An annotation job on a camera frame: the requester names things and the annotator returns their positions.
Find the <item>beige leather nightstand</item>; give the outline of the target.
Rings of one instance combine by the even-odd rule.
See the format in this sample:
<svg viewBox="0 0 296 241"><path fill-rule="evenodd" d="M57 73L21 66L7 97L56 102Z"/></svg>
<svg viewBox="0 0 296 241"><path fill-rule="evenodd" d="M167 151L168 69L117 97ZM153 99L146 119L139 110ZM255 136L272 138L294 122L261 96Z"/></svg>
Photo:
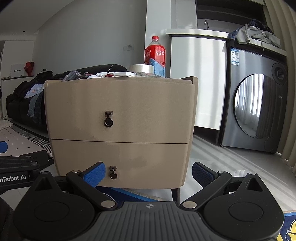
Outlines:
<svg viewBox="0 0 296 241"><path fill-rule="evenodd" d="M179 189L197 95L194 76L46 81L47 129L58 174L103 162L103 187Z"/></svg>

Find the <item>black leather sofa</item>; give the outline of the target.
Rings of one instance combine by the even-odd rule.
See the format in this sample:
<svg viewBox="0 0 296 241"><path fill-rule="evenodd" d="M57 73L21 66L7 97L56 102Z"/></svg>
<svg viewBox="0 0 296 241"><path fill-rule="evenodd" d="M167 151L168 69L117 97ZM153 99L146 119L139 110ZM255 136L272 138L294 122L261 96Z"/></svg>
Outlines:
<svg viewBox="0 0 296 241"><path fill-rule="evenodd" d="M34 131L47 132L43 90L30 94L34 87L43 87L46 80L63 79L70 71L53 75L45 71L36 75L31 81L24 81L6 98L8 117L18 125L33 128Z"/></svg>

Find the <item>clothes on sofa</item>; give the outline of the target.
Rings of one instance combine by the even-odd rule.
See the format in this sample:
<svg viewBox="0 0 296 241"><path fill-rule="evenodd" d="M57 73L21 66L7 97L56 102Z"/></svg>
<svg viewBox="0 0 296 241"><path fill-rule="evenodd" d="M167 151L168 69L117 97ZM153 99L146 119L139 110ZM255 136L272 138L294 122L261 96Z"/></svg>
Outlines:
<svg viewBox="0 0 296 241"><path fill-rule="evenodd" d="M35 104L36 104L37 98L43 92L43 90L44 90L43 84L35 84L30 90L27 91L25 95L25 99L30 99L27 116L31 118L34 117Z"/></svg>

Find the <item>silver washing machine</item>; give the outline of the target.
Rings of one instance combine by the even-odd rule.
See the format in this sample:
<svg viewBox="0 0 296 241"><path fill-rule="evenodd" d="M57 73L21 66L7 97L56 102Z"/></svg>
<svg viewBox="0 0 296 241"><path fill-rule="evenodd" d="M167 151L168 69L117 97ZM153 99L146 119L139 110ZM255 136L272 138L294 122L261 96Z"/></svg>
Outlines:
<svg viewBox="0 0 296 241"><path fill-rule="evenodd" d="M275 153L287 107L284 55L229 46L220 145Z"/></svg>

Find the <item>white crumpled cloth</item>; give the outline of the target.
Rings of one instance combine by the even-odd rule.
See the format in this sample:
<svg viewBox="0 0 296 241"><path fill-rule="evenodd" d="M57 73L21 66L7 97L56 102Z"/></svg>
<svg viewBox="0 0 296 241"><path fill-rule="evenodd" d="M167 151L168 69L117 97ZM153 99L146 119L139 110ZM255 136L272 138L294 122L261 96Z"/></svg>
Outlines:
<svg viewBox="0 0 296 241"><path fill-rule="evenodd" d="M105 78L105 77L113 77L114 72L99 72L95 74L96 78Z"/></svg>

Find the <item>white sign board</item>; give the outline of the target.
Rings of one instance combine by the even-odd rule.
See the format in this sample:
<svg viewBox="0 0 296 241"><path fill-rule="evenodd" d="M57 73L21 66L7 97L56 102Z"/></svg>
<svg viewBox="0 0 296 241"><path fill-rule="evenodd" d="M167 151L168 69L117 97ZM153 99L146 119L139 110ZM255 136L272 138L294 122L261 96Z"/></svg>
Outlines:
<svg viewBox="0 0 296 241"><path fill-rule="evenodd" d="M11 78L18 78L24 76L24 64L13 64L11 65Z"/></svg>

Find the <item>blue yellow floor mat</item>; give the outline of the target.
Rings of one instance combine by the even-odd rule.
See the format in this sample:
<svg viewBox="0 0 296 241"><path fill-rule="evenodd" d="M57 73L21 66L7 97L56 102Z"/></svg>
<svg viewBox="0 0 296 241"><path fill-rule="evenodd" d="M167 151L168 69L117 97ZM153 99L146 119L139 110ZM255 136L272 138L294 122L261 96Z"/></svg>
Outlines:
<svg viewBox="0 0 296 241"><path fill-rule="evenodd" d="M296 211L284 213L284 223L276 240L296 240Z"/></svg>

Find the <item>clear plastic packet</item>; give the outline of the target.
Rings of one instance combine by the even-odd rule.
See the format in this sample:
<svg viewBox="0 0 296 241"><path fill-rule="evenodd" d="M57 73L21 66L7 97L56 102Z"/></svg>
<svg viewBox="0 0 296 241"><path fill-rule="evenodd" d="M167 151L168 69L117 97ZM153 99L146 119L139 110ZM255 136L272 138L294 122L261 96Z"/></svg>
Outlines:
<svg viewBox="0 0 296 241"><path fill-rule="evenodd" d="M62 81L70 81L70 80L76 80L79 79L79 77L81 76L81 73L77 70L72 70L70 73L68 73L63 79Z"/></svg>

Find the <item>white small box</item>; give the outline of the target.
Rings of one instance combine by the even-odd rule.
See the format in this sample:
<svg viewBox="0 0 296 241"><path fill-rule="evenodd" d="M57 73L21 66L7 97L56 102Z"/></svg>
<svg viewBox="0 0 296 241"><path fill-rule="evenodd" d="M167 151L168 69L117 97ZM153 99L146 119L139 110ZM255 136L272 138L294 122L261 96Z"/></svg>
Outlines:
<svg viewBox="0 0 296 241"><path fill-rule="evenodd" d="M135 77L137 74L129 71L114 72L114 77Z"/></svg>

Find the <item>clear tape roll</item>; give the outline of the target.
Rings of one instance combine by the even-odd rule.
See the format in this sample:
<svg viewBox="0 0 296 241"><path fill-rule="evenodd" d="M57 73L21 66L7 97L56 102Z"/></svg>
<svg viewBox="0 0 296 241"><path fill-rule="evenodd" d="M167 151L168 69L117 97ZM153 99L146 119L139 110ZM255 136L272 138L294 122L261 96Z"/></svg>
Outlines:
<svg viewBox="0 0 296 241"><path fill-rule="evenodd" d="M154 74L154 66L147 64L133 64L128 68L129 72Z"/></svg>

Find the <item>red soda bottle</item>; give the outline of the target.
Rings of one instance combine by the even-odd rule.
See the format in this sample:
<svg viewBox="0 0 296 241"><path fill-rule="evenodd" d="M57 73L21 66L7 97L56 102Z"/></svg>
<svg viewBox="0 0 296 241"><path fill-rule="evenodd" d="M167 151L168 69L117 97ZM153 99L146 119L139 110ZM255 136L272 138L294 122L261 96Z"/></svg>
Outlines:
<svg viewBox="0 0 296 241"><path fill-rule="evenodd" d="M166 49L160 44L158 36L152 36L152 42L146 47L144 63L154 67L154 75L166 76Z"/></svg>

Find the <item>chrome faucet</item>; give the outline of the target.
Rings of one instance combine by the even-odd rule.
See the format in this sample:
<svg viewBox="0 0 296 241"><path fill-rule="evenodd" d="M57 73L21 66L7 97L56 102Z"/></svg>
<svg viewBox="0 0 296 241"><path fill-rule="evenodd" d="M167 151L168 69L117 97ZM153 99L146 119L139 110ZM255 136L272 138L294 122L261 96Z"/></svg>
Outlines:
<svg viewBox="0 0 296 241"><path fill-rule="evenodd" d="M208 25L208 21L204 20L204 25L206 26L207 30L209 30L209 25Z"/></svg>

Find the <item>pile of grey clothes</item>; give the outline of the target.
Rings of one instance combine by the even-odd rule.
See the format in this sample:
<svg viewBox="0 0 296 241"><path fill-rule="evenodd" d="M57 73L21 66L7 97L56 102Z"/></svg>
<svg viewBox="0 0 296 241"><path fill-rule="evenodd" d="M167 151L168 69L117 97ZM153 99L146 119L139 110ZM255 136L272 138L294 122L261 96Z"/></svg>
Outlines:
<svg viewBox="0 0 296 241"><path fill-rule="evenodd" d="M273 31L258 20L251 20L249 23L237 28L228 34L228 39L237 41L238 44L249 44L252 39L281 48L280 39Z"/></svg>

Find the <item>white wall socket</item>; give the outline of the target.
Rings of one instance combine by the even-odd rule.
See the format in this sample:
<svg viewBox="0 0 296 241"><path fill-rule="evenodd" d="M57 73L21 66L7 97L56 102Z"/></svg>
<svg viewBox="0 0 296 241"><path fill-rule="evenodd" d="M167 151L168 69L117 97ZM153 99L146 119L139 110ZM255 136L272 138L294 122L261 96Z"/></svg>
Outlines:
<svg viewBox="0 0 296 241"><path fill-rule="evenodd" d="M123 47L123 51L132 51L133 49L134 48L132 44L129 44Z"/></svg>

